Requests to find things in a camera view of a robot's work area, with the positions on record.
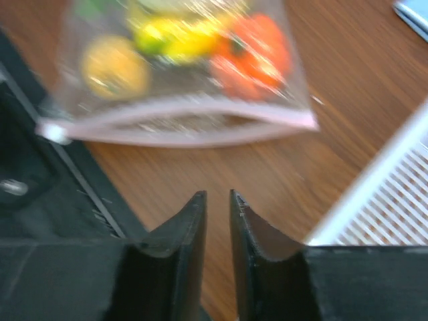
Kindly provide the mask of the orange felt fake food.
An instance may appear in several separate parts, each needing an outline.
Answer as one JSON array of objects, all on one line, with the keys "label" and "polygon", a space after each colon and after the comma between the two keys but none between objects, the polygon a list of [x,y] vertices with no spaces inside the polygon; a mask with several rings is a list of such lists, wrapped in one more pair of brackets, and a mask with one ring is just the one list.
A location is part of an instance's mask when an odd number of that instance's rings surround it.
[{"label": "orange felt fake food", "polygon": [[271,17],[262,13],[234,23],[219,40],[209,63],[226,96],[255,101],[279,91],[292,70],[287,37]]}]

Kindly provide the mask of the clear zip top bag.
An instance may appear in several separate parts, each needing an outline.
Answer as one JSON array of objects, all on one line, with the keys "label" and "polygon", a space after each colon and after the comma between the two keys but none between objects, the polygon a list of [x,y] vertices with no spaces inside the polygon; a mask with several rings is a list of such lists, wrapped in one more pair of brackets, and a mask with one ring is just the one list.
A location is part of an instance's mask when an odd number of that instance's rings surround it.
[{"label": "clear zip top bag", "polygon": [[[210,57],[233,24],[255,13],[271,17],[288,40],[292,70],[265,100],[226,96],[210,70]],[[187,23],[210,19],[221,26],[213,50],[189,63],[149,57],[133,38],[136,23],[172,17]],[[85,84],[80,58],[97,37],[128,38],[150,68],[145,95],[105,100]],[[37,133],[53,142],[110,142],[167,148],[245,144],[316,130],[306,80],[283,1],[71,1],[58,46],[58,85],[41,107]]]}]

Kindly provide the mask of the white perforated plastic basket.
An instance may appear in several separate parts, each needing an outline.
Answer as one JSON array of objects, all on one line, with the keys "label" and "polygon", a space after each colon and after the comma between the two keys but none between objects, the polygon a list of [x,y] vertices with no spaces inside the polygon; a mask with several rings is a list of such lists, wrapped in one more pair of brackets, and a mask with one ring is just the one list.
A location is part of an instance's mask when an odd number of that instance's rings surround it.
[{"label": "white perforated plastic basket", "polygon": [[306,245],[427,245],[427,104],[402,125]]}]

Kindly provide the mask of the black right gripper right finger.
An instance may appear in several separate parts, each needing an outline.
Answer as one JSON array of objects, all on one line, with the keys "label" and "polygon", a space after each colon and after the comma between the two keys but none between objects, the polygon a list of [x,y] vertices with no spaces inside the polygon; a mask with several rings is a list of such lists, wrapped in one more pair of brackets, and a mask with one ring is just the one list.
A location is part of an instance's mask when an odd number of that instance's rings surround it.
[{"label": "black right gripper right finger", "polygon": [[426,320],[425,246],[309,246],[230,192],[240,320]]}]

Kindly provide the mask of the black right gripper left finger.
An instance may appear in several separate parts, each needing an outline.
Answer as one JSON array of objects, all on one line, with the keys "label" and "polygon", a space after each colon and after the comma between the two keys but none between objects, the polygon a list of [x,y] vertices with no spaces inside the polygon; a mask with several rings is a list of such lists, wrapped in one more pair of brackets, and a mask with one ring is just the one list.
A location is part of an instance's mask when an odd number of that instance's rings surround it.
[{"label": "black right gripper left finger", "polygon": [[2,320],[206,320],[207,194],[131,238],[1,240]]}]

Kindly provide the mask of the yellow felt fake food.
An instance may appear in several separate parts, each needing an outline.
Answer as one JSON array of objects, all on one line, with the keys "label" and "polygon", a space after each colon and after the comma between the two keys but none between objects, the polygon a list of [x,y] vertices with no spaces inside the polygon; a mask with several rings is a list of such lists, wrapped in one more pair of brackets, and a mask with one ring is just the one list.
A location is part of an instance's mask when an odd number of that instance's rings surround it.
[{"label": "yellow felt fake food", "polygon": [[213,50],[221,26],[210,19],[187,23],[178,18],[152,17],[136,23],[132,31],[143,54],[173,64],[189,64]]}]

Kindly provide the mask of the orange fake orange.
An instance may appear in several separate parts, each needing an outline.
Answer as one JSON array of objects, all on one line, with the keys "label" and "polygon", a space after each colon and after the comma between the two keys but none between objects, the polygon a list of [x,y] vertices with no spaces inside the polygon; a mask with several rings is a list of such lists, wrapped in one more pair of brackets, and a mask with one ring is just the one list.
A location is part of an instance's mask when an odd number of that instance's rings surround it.
[{"label": "orange fake orange", "polygon": [[106,34],[94,39],[80,58],[87,87],[105,100],[128,100],[145,95],[150,68],[128,38]]}]

